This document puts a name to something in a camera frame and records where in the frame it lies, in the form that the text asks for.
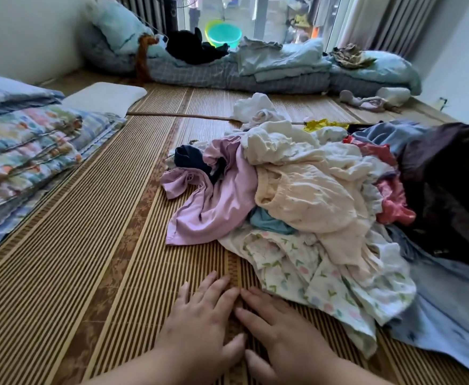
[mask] person's right hand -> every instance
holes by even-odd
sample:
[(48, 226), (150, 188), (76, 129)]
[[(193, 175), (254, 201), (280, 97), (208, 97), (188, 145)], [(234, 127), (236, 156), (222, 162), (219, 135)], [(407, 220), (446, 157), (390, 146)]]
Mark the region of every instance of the person's right hand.
[(243, 308), (235, 314), (268, 351), (271, 366), (252, 350), (245, 350), (250, 374), (263, 385), (315, 385), (325, 368), (339, 358), (321, 333), (283, 300), (259, 289), (242, 290), (242, 298), (259, 316)]

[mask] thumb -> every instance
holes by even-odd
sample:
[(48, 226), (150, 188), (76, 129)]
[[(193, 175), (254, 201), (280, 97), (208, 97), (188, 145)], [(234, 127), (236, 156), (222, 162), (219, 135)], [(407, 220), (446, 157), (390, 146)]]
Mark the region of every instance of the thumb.
[(243, 358), (245, 350), (245, 334), (238, 334), (222, 348), (222, 357), (226, 370), (236, 365)]
[(245, 360), (249, 373), (256, 381), (263, 385), (274, 385), (277, 383), (277, 375), (272, 367), (252, 350), (245, 350)]

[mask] white wall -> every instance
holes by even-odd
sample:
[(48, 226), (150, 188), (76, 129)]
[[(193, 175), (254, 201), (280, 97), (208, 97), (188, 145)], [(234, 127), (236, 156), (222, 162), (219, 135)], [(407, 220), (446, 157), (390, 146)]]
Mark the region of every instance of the white wall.
[(412, 63), (423, 77), (420, 100), (448, 99), (443, 112), (469, 123), (469, 0), (442, 0)]
[(87, 0), (0, 0), (0, 75), (40, 83), (82, 64), (76, 27)]

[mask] white floral garment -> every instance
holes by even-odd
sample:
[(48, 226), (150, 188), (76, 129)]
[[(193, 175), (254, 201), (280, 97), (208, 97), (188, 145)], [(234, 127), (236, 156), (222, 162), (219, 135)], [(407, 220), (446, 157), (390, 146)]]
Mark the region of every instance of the white floral garment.
[(332, 264), (312, 233), (283, 235), (244, 224), (218, 241), (252, 264), (264, 290), (340, 320), (369, 357), (377, 349), (375, 321), (387, 323), (416, 294), (399, 245), (386, 236), (379, 224), (366, 235), (372, 265), (378, 268), (369, 274)]

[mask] bamboo mat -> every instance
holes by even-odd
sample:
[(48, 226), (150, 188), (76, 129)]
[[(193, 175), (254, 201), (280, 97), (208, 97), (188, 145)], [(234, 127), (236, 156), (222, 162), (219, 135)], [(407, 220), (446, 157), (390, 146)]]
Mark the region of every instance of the bamboo mat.
[[(135, 110), (229, 116), (236, 100), (249, 96), (156, 84), (148, 91)], [(271, 99), (293, 121), (375, 119), (321, 96)], [(427, 124), (446, 121), (428, 108), (407, 111)], [(167, 221), (192, 190), (166, 200), (158, 184), (163, 158), (174, 146), (211, 140), (232, 127), (218, 120), (132, 117), (0, 245), (0, 384), (77, 384), (142, 354), (152, 347), (185, 280), (195, 289), (217, 270), (230, 274), (234, 285), (257, 284), (251, 266), (218, 242), (165, 246)], [(383, 333), (377, 355), (367, 362), (338, 321), (297, 309), (340, 356), (392, 382), (469, 385), (469, 371), (455, 361)], [(232, 321), (228, 333), (239, 330)], [(261, 350), (254, 340), (249, 344)], [(255, 382), (241, 363), (218, 383)]]

